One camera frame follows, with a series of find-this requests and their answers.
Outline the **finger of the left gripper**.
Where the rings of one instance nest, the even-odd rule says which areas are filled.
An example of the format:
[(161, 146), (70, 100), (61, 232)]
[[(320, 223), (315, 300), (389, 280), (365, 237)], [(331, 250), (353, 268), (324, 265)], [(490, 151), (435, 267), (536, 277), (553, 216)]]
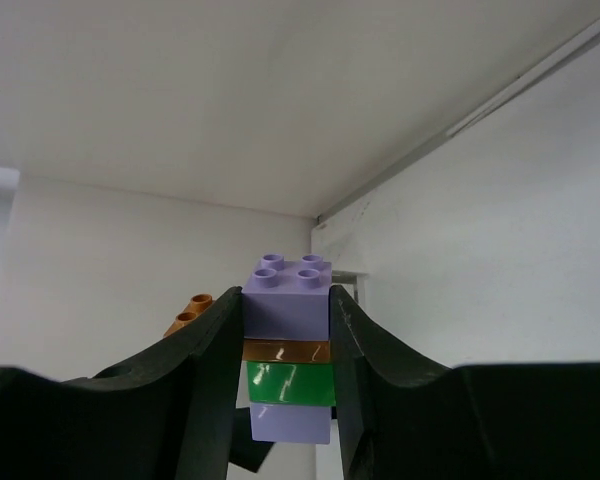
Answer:
[(248, 407), (236, 408), (233, 415), (229, 462), (252, 473), (258, 473), (274, 442), (252, 438), (251, 416)]

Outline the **lavender lego brick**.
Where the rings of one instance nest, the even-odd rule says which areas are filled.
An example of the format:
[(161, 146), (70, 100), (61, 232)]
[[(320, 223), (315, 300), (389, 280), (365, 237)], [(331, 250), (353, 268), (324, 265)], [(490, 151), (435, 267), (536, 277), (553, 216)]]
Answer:
[(331, 284), (332, 265), (320, 255), (263, 255), (242, 288), (245, 337), (327, 341)]
[(251, 403), (252, 438), (258, 441), (329, 444), (331, 408)]

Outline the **thin orange lego plate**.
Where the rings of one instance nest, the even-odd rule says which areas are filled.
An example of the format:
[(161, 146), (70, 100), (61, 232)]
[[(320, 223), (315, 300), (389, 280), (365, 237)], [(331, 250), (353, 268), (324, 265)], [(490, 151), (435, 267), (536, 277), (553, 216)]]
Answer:
[(266, 363), (329, 364), (329, 341), (245, 339), (243, 361)]

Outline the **dark green lego brick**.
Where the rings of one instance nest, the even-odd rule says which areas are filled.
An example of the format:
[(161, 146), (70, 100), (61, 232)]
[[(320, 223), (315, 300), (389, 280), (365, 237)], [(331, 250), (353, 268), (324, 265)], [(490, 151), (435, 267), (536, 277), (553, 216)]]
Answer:
[(322, 407), (336, 405), (331, 364), (248, 361), (246, 368), (251, 402)]

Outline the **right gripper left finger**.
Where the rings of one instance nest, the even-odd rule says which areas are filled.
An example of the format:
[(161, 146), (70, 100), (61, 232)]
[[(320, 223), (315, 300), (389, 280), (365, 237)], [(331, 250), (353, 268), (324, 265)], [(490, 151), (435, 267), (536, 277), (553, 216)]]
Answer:
[(242, 355), (241, 291), (94, 377), (0, 367), (0, 479), (223, 479)]

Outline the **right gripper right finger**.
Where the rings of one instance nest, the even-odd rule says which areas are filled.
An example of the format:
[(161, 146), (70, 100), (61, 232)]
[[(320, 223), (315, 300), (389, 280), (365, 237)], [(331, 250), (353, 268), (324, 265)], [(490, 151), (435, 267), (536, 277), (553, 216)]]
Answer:
[(330, 290), (348, 479), (600, 479), (600, 363), (443, 366)]

